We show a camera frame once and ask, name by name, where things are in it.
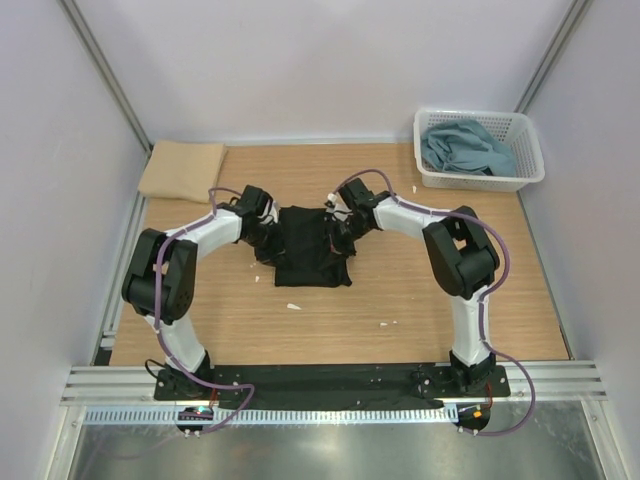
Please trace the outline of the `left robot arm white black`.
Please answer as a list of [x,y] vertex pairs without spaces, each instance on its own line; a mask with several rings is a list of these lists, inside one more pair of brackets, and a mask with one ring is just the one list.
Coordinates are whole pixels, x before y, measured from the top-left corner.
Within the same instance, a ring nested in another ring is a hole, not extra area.
[[204,398],[212,387],[210,359],[190,318],[198,262],[239,241],[266,246],[277,233],[277,208],[236,212],[225,205],[186,225],[140,234],[122,284],[122,298],[152,327],[167,365],[180,372],[178,389],[189,399]]

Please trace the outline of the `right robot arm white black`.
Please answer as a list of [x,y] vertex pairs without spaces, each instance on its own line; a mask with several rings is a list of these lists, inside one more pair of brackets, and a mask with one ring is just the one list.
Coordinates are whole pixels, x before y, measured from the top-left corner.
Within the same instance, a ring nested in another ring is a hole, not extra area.
[[476,394],[496,366],[488,337],[488,292],[500,259],[473,209],[432,210],[387,191],[375,195],[368,190],[331,193],[326,207],[335,254],[353,255],[355,241],[374,229],[424,242],[434,279],[451,300],[452,387],[464,396]]

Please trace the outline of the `black t shirt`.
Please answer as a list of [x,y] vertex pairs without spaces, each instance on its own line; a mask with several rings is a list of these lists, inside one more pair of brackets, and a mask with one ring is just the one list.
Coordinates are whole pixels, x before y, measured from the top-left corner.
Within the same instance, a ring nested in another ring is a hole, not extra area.
[[285,260],[275,268],[276,287],[349,287],[346,258],[332,254],[326,233],[325,210],[291,206],[277,221],[282,228]]

